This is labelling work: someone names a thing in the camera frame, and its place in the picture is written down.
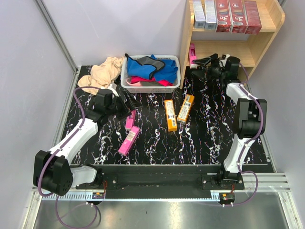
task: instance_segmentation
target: red box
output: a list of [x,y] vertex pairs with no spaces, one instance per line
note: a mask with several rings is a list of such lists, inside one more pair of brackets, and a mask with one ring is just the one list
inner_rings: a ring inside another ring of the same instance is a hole
[[262,28],[256,1],[244,1],[244,11],[248,20],[246,34],[257,35]]
[[216,0],[217,28],[216,32],[230,32],[231,16],[228,0]]
[[242,0],[229,0],[229,7],[232,16],[231,33],[245,33],[248,23],[244,14]]

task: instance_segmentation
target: plastic basket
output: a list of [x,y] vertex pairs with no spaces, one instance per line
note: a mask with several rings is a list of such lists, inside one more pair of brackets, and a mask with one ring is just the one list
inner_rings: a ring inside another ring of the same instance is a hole
[[[131,58],[137,60],[146,55],[138,55],[138,56],[130,56]],[[177,79],[173,83],[172,86],[149,86],[149,87],[140,87],[140,86],[129,86],[126,83],[126,80],[129,78],[127,74],[127,58],[125,57],[122,65],[122,73],[121,73],[121,86],[126,88],[130,93],[172,93],[175,88],[180,86],[181,74],[180,74],[180,64],[179,60],[176,56],[167,56],[167,55],[155,55],[158,60],[169,59],[176,61],[176,66],[178,67],[177,71]]]

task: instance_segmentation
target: wooden shelf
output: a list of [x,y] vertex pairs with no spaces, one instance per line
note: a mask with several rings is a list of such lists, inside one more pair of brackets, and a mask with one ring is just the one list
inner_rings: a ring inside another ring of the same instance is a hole
[[[259,11],[259,16],[262,22],[262,29],[260,32],[275,32],[276,26],[270,16],[270,13],[265,4],[257,4]],[[205,30],[205,29],[195,29],[193,27],[193,32],[215,32],[214,30]]]
[[[179,58],[181,69],[180,88],[183,86],[186,66],[190,65],[188,61],[190,43],[195,44],[196,56],[198,59],[208,57],[214,53],[217,53],[218,55],[229,54],[241,59],[241,63],[246,67],[249,77],[252,76],[285,20],[285,13],[278,3],[278,0],[255,1],[257,2],[262,29],[258,35],[249,35],[247,41],[192,41],[193,32],[214,31],[194,28],[193,0],[186,1]],[[242,71],[239,72],[238,77],[242,80],[245,79],[245,75]]]
[[219,55],[230,54],[241,59],[245,67],[254,67],[255,62],[247,42],[241,41],[191,41],[195,44],[196,57],[201,59],[214,53]]

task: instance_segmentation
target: blue cloth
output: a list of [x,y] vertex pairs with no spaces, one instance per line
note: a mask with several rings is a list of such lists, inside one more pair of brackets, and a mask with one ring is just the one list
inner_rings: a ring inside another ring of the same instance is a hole
[[176,67],[176,61],[172,60],[161,60],[165,63],[164,68],[154,74],[156,81],[166,80],[167,82],[174,83],[177,79],[178,67]]
[[127,73],[129,76],[139,76],[143,79],[149,80],[150,74],[156,70],[156,67],[145,64],[140,65],[131,58],[127,58]]
[[[152,59],[157,60],[154,55],[151,55]],[[176,61],[161,60],[165,63],[165,66],[153,76],[156,81],[166,80],[170,83],[174,83],[177,79],[178,67],[176,67]],[[127,73],[129,76],[139,76],[143,79],[150,80],[150,74],[156,70],[156,67],[152,65],[140,65],[135,60],[127,58]]]

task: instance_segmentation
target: pink cloth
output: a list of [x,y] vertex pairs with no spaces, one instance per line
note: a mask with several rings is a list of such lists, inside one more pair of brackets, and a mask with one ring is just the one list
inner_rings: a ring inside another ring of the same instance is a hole
[[[156,79],[153,77],[151,80],[146,80],[146,79],[143,79],[141,77],[138,77],[138,76],[132,76],[132,79],[130,81],[131,84],[134,84],[134,83],[137,83],[137,82],[156,82]],[[157,81],[159,84],[161,84],[162,86],[172,86],[173,84],[166,81],[166,80],[160,80],[160,81]]]

